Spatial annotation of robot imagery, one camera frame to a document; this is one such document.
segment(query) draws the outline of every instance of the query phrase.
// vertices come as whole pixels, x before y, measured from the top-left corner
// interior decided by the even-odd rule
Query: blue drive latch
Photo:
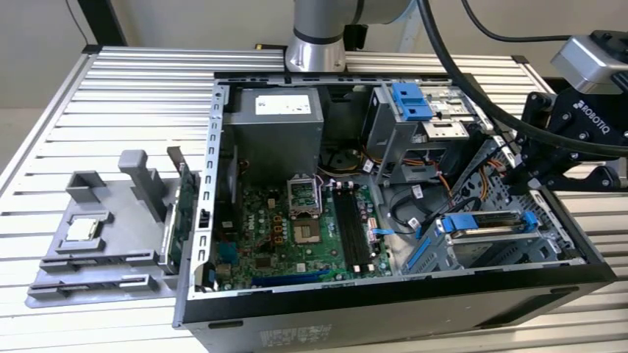
[[[392,99],[401,109],[404,121],[429,121],[433,113],[421,89],[415,83],[393,83]]]

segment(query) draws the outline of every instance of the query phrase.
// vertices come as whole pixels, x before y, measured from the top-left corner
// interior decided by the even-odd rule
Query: black cable
[[[471,22],[473,22],[477,29],[480,29],[480,32],[484,33],[487,37],[489,37],[493,40],[499,40],[500,42],[507,42],[507,43],[557,42],[557,41],[569,40],[571,38],[569,35],[541,35],[539,37],[507,37],[507,36],[499,35],[491,32],[487,29],[487,27],[484,27],[480,20],[477,20],[477,17],[473,13],[473,10],[471,9],[471,5],[467,0],[463,0],[463,6],[464,6],[464,11],[467,12],[467,15],[469,16]]]
[[[529,138],[539,140],[541,143],[547,143],[551,146],[568,149],[571,151],[579,151],[581,153],[599,154],[607,157],[625,157],[628,156],[628,147],[604,145],[599,143],[583,142],[565,138],[564,136],[552,134],[543,129],[536,128],[528,123],[520,121],[515,116],[508,114],[500,107],[492,103],[484,94],[477,90],[473,84],[467,80],[459,66],[455,64],[449,51],[447,50],[443,38],[436,27],[433,20],[432,7],[429,6],[429,0],[416,0],[419,4],[419,12],[421,13],[423,25],[425,26],[425,33],[432,43],[433,52],[439,57],[440,63],[443,64],[444,70],[448,72],[453,82],[460,87],[460,90],[467,94],[477,106],[484,112],[496,119],[505,126],[515,129],[523,135]]]
[[[72,8],[69,7],[68,0],[65,0],[65,6],[68,7],[69,15],[72,16],[72,20],[75,21],[76,28],[79,29],[80,35],[83,35],[83,39],[85,40],[85,45],[89,44],[87,41],[85,33],[79,26],[79,21],[76,20],[75,13],[72,12]]]

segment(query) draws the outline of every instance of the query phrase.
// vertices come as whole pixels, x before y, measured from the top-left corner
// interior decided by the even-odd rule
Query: white wall
[[[64,0],[0,0],[0,107],[45,107],[84,45]]]
[[[589,34],[595,29],[628,31],[627,0],[469,0],[480,22],[500,35]],[[460,0],[432,0],[432,11],[449,51],[456,54],[525,55],[544,76],[557,76],[549,60],[561,43],[501,43],[475,28]],[[417,52],[432,52],[427,36]]]

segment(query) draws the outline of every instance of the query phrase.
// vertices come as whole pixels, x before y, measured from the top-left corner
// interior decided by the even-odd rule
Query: pci slot
[[[280,285],[303,285],[305,283],[319,282],[320,276],[329,273],[329,270],[320,270],[308,274],[289,274],[273,277],[253,277],[251,284],[259,287],[276,287]]]
[[[47,256],[39,263],[39,268],[45,272],[79,271],[88,266],[120,265],[131,266],[155,265],[157,263],[157,253],[153,250],[144,252],[129,252],[127,254],[104,255],[57,255]]]
[[[37,300],[64,299],[73,292],[84,290],[123,290],[140,292],[157,290],[157,283],[149,274],[133,274],[120,279],[108,279],[93,282],[52,282],[31,285],[28,295]]]
[[[333,206],[336,208],[336,221],[343,242],[344,261],[349,271],[355,273],[372,271],[369,266],[369,247],[360,221],[357,201],[355,199],[353,184],[345,184],[332,190]]]

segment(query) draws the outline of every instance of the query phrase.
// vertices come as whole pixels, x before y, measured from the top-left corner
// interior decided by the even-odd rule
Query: metal slat
[[[544,89],[536,76],[509,57],[455,59],[463,71],[475,75],[491,99],[520,115],[527,93]],[[353,72],[444,72],[436,57],[428,54],[348,53],[348,67]],[[160,170],[163,178],[176,177],[167,146],[180,145],[188,162],[200,168],[209,112],[209,99],[205,101],[203,96],[211,97],[213,71],[239,68],[283,71],[281,52],[104,48],[93,66],[83,72],[65,114],[51,121],[43,138],[33,143],[8,192],[0,197],[3,349],[64,353],[116,349],[205,351],[187,331],[169,328],[173,299],[28,309],[23,304],[25,285],[35,276],[37,259],[45,253],[61,214],[11,212],[61,212],[67,200],[61,191],[75,170],[93,168],[107,181],[128,179],[117,170],[123,149],[144,148],[149,167]],[[595,166],[584,165],[568,175],[583,177]],[[628,199],[599,193],[559,196],[621,282],[519,327],[328,352],[624,352],[619,348],[628,340],[628,222],[623,208]],[[9,345],[4,344],[5,337],[11,338]]]

